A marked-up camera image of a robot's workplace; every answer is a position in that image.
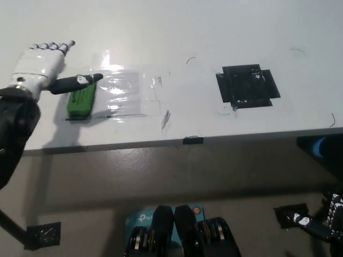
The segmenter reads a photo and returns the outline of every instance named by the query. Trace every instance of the wire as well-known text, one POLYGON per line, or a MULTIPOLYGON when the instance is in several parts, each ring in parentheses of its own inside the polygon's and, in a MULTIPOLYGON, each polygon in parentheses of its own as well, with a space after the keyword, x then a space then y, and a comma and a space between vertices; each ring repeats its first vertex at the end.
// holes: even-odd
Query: wire
POLYGON ((336 123, 336 119, 334 118, 334 115, 332 114, 332 117, 333 117, 333 124, 330 126, 330 127, 333 127, 334 124, 336 123))
POLYGON ((193 59, 193 58, 195 58, 195 57, 191 57, 191 58, 189 58, 189 59, 187 60, 186 64, 188 64, 189 60, 190 60, 190 59, 193 59))

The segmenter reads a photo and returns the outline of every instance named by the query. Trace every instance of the white table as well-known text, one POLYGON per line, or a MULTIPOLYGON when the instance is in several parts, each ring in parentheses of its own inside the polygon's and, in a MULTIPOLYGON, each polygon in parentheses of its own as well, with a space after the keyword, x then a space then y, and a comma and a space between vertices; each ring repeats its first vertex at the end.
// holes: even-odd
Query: white table
POLYGON ((341 10, 340 0, 13 0, 1 8, 0 74, 8 85, 22 50, 51 40, 76 41, 61 76, 104 50, 111 64, 159 68, 157 116, 72 124, 56 115, 60 96, 44 92, 26 154, 342 133, 341 10), (281 94, 273 107, 233 115, 221 102, 215 74, 243 64, 271 70, 281 94))

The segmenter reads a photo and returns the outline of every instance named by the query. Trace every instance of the black tape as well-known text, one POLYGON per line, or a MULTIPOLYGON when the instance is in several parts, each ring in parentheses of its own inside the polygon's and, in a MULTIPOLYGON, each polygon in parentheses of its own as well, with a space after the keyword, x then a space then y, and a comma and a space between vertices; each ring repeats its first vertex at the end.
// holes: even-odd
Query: black tape
POLYGON ((182 142, 183 145, 196 145, 198 143, 204 143, 204 138, 198 137, 197 135, 185 137, 182 142))

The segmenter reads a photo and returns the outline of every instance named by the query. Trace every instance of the robotic hand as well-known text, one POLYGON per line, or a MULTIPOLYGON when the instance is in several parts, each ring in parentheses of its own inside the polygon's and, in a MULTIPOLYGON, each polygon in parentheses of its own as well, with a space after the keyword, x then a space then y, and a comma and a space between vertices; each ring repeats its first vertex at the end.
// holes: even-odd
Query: robotic hand
POLYGON ((17 61, 10 85, 0 89, 0 189, 10 180, 38 123, 41 92, 77 91, 103 78, 94 74, 57 79, 73 45, 75 41, 32 45, 17 61))

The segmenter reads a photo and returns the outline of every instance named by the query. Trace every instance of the white robotic hand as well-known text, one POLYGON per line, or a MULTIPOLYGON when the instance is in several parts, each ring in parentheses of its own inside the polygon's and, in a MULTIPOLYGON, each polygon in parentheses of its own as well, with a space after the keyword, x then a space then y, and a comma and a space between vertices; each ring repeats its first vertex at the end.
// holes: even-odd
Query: white robotic hand
POLYGON ((43 90, 63 94, 83 89, 102 79, 101 74, 95 74, 57 80, 64 68, 65 55, 73 45, 75 41, 32 45, 19 58, 9 87, 29 91, 37 102, 43 90))

